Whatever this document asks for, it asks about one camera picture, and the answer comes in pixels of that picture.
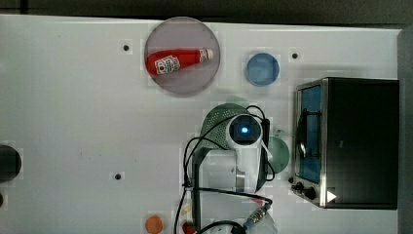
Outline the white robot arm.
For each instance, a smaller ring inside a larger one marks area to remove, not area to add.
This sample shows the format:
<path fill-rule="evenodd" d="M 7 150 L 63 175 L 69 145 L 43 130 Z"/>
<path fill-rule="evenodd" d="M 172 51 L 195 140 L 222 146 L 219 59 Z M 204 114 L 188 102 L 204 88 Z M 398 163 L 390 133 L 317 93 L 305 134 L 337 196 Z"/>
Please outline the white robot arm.
<path fill-rule="evenodd" d="M 272 200 L 258 194 L 267 180 L 263 129 L 250 114 L 226 123 L 225 146 L 202 147 L 190 163 L 196 234 L 279 234 Z"/>

